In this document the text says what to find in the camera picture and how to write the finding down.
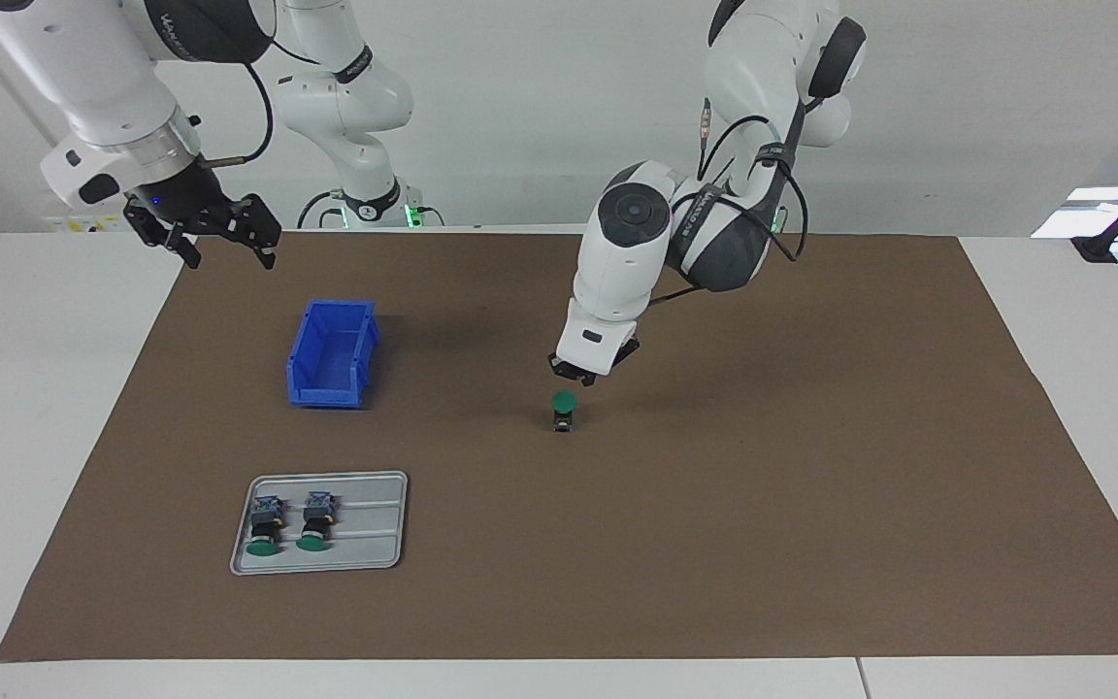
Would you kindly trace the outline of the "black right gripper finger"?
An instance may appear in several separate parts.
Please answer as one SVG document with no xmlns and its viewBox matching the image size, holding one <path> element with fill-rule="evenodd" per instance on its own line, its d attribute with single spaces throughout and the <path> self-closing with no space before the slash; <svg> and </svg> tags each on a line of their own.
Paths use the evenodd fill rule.
<svg viewBox="0 0 1118 699">
<path fill-rule="evenodd" d="M 187 270 L 199 270 L 203 256 L 195 244 L 186 238 L 182 224 L 167 227 L 141 204 L 141 199 L 127 199 L 127 204 L 124 205 L 124 217 L 148 248 L 163 248 L 180 257 Z"/>
<path fill-rule="evenodd" d="M 274 270 L 282 225 L 260 195 L 214 205 L 214 234 L 252 251 L 263 270 Z"/>
</svg>

